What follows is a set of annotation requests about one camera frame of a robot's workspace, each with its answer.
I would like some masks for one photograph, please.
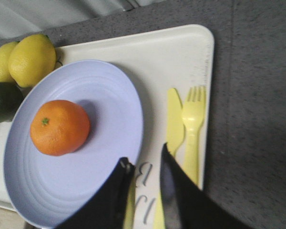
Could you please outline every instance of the fabric surface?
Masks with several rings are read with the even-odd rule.
[[[0,0],[0,40],[164,0]]]

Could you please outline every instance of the plastic fork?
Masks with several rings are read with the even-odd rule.
[[[186,128],[186,146],[183,170],[198,185],[199,182],[199,133],[204,123],[205,87],[190,88],[182,109]]]

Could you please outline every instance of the lemon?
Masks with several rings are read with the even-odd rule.
[[[18,43],[10,54],[9,71],[20,87],[33,87],[53,71],[56,53],[50,39],[34,34]]]
[[[10,42],[0,47],[0,82],[15,82],[10,75],[8,64],[10,53],[13,51],[17,44],[18,42]]]

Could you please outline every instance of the plate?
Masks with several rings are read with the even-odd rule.
[[[59,157],[40,153],[29,134],[40,106],[56,99],[81,105],[92,124],[84,145]],[[125,73],[99,60],[60,67],[33,88],[13,119],[4,155],[12,205],[38,228],[57,226],[97,192],[120,157],[136,163],[142,137],[140,99]]]

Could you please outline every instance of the plastic knife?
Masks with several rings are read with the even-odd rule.
[[[175,157],[176,151],[184,141],[184,124],[182,120],[182,102],[175,88],[167,92],[167,129],[166,142],[171,155]],[[158,195],[156,213],[153,221],[153,229],[164,229],[164,216],[161,193]]]

